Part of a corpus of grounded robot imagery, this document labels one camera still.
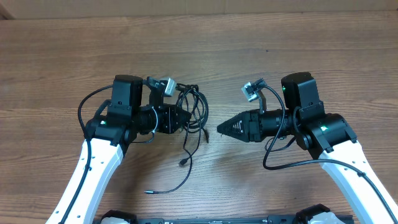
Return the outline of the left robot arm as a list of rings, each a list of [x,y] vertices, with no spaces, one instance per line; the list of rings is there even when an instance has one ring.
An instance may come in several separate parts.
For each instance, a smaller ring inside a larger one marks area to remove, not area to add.
[[[111,176],[137,135],[173,134],[192,117],[164,103],[164,97],[188,89],[171,78],[116,75],[109,88],[111,99],[87,123],[80,122],[85,138],[80,158],[48,223],[92,223]]]

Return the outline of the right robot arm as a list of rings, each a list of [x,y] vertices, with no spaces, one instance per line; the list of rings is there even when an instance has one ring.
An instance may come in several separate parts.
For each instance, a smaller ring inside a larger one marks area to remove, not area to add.
[[[242,87],[248,101],[259,100],[259,108],[243,111],[219,124],[217,131],[243,142],[271,142],[266,154],[274,152],[277,139],[291,135],[292,142],[308,151],[310,160],[269,166],[282,170],[319,164],[332,178],[361,223],[397,223],[397,204],[378,179],[364,155],[362,145],[340,114],[326,113],[315,79],[309,72],[292,73],[281,79],[280,109],[269,111],[262,89],[275,92],[263,79]]]

